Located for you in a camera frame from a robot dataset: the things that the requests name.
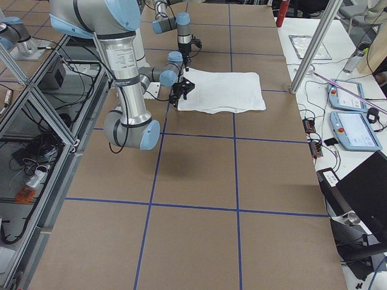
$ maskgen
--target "blue and white device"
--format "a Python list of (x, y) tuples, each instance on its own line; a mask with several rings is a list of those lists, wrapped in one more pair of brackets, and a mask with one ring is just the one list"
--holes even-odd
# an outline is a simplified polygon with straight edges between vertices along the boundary
[(382, 145), (362, 112), (334, 111), (330, 114), (330, 121), (339, 143), (346, 150), (382, 150)]
[[(363, 87), (361, 83), (351, 82), (349, 80), (335, 80), (332, 79), (339, 86), (357, 94), (359, 97), (364, 98)], [(367, 107), (364, 102), (355, 98), (353, 95), (335, 87), (329, 85), (328, 87), (328, 99), (333, 109), (367, 112)]]

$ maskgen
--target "metal rack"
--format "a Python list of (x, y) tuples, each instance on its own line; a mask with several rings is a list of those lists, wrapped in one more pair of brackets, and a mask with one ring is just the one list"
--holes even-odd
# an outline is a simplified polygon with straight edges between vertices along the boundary
[[(56, 50), (64, 48), (67, 42), (68, 37), (64, 36)], [(31, 208), (34, 208), (21, 239), (13, 245), (5, 245), (0, 241), (0, 246), (15, 251), (6, 271), (0, 273), (0, 289), (10, 289), (14, 286), (22, 288), (28, 285), (70, 186), (71, 177), (80, 161), (79, 157), (82, 155), (107, 95), (108, 79), (104, 69), (99, 66), (99, 72), (94, 77), (93, 91), (82, 103), (82, 106), (74, 106), (74, 108), (69, 106), (69, 110), (78, 111), (76, 122), (73, 123), (72, 127), (68, 127), (59, 116), (60, 111), (55, 109), (58, 105), (55, 99), (50, 98), (49, 94), (44, 94), (38, 87), (57, 55), (55, 51), (52, 51), (33, 77), (28, 78), (12, 56), (0, 45), (0, 60), (7, 65), (18, 82), (24, 86), (12, 107), (0, 120), (0, 160), (3, 164), (0, 168), (2, 178), (0, 216), (2, 216), (3, 221), (10, 221), (4, 226), (4, 228), (7, 227), (7, 232), (12, 231), (13, 227), (15, 230), (12, 236), (17, 236), (16, 234), (20, 233), (20, 229), (23, 227), (26, 214), (31, 211)], [(82, 63), (90, 66), (97, 65), (97, 62), (85, 61), (85, 59), (74, 61), (74, 65)], [(64, 83), (61, 89), (63, 94), (66, 92), (65, 86)], [(9, 166), (7, 162), (12, 159), (12, 153), (18, 147), (24, 146), (23, 144), (39, 134), (39, 131), (36, 130), (36, 124), (26, 118), (26, 114), (23, 114), (26, 108), (33, 116), (32, 119), (38, 117), (44, 121), (44, 124), (58, 136), (63, 147), (60, 156), (56, 157), (57, 161), (47, 176), (47, 180), (43, 182), (44, 185), (36, 189), (36, 196), (39, 198), (32, 199), (27, 205), (21, 205), (15, 204), (17, 192), (15, 189), (24, 185), (25, 176), (22, 173), (12, 171), (11, 161)]]

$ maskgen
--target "orange object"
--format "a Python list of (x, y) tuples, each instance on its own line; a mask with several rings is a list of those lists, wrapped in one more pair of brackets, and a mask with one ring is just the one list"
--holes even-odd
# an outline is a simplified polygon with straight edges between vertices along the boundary
[(284, 19), (286, 17), (286, 12), (288, 12), (290, 1), (289, 0), (282, 0), (281, 6), (279, 8), (276, 26), (281, 27), (282, 23), (284, 23)]
[(15, 203), (17, 204), (29, 204), (31, 199), (35, 196), (36, 190), (25, 186), (22, 187), (15, 196)]

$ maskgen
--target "white label on black box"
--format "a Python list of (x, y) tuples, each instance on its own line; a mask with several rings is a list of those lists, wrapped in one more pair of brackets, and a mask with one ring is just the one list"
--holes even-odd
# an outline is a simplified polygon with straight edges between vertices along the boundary
[(113, 71), (122, 71), (135, 65), (135, 56), (132, 47), (121, 50), (106, 50), (106, 52)]
[(325, 171), (323, 172), (323, 174), (327, 179), (327, 181), (329, 182), (330, 186), (334, 187), (339, 182), (339, 180), (337, 180), (336, 176), (332, 171)]

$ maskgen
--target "white towel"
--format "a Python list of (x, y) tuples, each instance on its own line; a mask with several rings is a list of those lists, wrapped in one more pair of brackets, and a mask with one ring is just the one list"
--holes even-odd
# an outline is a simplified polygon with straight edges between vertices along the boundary
[(179, 111), (214, 114), (266, 110), (255, 72), (205, 72), (190, 68), (184, 77), (195, 84), (195, 89), (188, 93), (187, 100), (180, 98)]

